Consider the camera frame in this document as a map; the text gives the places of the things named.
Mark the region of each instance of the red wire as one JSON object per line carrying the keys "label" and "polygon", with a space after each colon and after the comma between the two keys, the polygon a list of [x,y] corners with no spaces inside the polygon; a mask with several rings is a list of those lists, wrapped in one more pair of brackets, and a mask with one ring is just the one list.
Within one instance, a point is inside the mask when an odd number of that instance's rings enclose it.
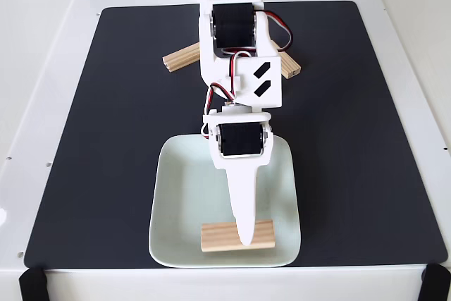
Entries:
{"label": "red wire", "polygon": [[236,54],[230,57],[230,92],[235,95],[235,88],[233,87],[233,62],[235,60]]}

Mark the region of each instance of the wooden block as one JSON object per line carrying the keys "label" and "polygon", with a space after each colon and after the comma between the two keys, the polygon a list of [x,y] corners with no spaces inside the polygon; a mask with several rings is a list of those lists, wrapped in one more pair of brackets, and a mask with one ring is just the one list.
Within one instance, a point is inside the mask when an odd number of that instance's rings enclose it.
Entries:
{"label": "wooden block", "polygon": [[188,66],[198,60],[200,60],[200,48],[198,42],[163,57],[163,63],[169,72]]}
{"label": "wooden block", "polygon": [[244,246],[238,235],[235,222],[205,223],[202,225],[201,249],[203,252],[224,252],[228,250],[257,250],[276,246],[272,220],[255,222],[254,239]]}
{"label": "wooden block", "polygon": [[[273,44],[275,48],[280,48],[275,42],[273,42]],[[299,66],[286,52],[279,52],[279,55],[280,66],[282,68],[281,73],[285,78],[290,79],[300,73],[301,66]],[[179,70],[198,60],[200,60],[200,48],[198,42],[163,57],[164,65],[169,72]]]}
{"label": "wooden block", "polygon": [[[273,42],[273,45],[277,49],[280,48],[275,42]],[[299,66],[287,52],[279,52],[279,55],[280,65],[282,66],[282,75],[285,78],[290,79],[301,72],[301,66]]]}

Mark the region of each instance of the black mat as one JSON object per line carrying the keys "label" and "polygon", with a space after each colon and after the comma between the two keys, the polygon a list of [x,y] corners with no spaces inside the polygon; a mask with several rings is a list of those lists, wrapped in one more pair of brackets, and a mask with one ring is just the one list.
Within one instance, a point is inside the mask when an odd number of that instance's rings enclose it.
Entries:
{"label": "black mat", "polygon": [[[267,4],[302,64],[283,79],[275,134],[292,150],[302,244],[291,266],[443,262],[447,251],[359,11],[352,2]],[[161,57],[197,42],[198,7],[103,11],[28,245],[52,269],[161,267],[149,255],[156,165],[198,133],[199,64]],[[279,44],[285,35],[271,30]],[[221,100],[215,98],[214,105]]]}

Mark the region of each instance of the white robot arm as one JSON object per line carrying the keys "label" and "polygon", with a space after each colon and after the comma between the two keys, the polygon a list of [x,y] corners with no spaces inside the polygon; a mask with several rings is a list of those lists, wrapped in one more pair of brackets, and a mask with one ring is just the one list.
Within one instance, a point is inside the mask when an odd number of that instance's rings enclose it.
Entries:
{"label": "white robot arm", "polygon": [[[256,176],[273,149],[270,113],[282,105],[280,57],[269,37],[268,17],[292,34],[262,0],[200,0],[201,74],[209,86],[202,135],[214,165],[227,172],[230,203],[243,245],[254,236]],[[213,93],[228,102],[210,110]]]}

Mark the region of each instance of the white plate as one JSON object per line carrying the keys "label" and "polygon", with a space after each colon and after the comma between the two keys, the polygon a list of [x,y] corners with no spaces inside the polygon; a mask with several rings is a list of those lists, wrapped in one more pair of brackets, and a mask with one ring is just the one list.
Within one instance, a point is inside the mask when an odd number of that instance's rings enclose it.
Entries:
{"label": "white plate", "polygon": [[272,219],[276,247],[201,251],[203,223],[233,222],[226,172],[214,167],[201,135],[172,137],[161,149],[149,230],[149,251],[171,267],[270,267],[292,262],[301,245],[291,151],[274,137],[271,162],[257,174],[257,220]]}

